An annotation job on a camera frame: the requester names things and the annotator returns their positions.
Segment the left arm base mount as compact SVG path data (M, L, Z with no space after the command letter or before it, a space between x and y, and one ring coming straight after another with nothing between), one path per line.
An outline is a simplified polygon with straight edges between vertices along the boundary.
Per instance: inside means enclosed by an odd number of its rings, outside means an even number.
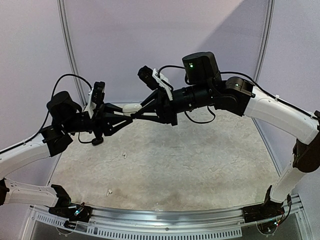
M69 194L61 185L52 184L57 196L57 203L49 207L48 212L52 215L66 218L70 222L84 222L88 223L93 212L91 206L86 205L84 202L81 204L72 203Z

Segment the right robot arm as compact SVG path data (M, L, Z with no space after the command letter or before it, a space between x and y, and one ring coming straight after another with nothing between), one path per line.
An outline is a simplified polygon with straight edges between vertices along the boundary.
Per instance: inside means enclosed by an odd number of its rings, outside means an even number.
M262 89L242 73L230 73L222 80L212 52L196 52L182 59L187 87L173 89L161 69L142 67L139 78L152 94L132 114L134 119L177 124L178 113L212 106L240 117L262 120L296 138L293 160L276 184L266 192L258 213L269 218L283 205L298 182L320 166L320 113L306 112Z

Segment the black charging case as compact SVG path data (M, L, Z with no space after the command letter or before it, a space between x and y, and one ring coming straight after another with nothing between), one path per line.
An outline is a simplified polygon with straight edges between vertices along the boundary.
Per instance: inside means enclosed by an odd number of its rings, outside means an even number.
M101 137L101 138L94 138L92 141L91 141L91 144L93 146L98 146L100 144L102 144L104 142L104 139Z

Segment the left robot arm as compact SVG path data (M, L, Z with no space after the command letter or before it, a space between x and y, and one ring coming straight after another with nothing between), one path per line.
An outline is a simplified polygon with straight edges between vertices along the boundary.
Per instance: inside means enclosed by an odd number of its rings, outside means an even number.
M71 198L62 186L32 185L8 179L7 175L35 161L61 154L73 142L72 136L76 133L93 133L94 142L97 143L103 136L111 136L133 121L113 104L99 101L93 106L88 111L83 111L67 91L61 91L46 105L52 124L40 130L35 137L0 152L1 205L35 204L55 207L63 217L70 217L74 213Z

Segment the white charging case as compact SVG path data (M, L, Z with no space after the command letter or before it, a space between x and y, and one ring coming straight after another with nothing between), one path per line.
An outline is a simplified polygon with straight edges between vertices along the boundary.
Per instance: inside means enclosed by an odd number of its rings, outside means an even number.
M139 110L142 109L142 105L139 103L129 103L125 104L122 108L122 112L125 116L130 116L131 114L135 114Z

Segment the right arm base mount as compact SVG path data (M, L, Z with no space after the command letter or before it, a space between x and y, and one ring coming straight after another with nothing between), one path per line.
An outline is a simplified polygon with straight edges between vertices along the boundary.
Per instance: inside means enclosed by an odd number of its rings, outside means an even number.
M251 223L281 216L285 212L283 204L266 198L263 203L245 206L242 208L244 222Z

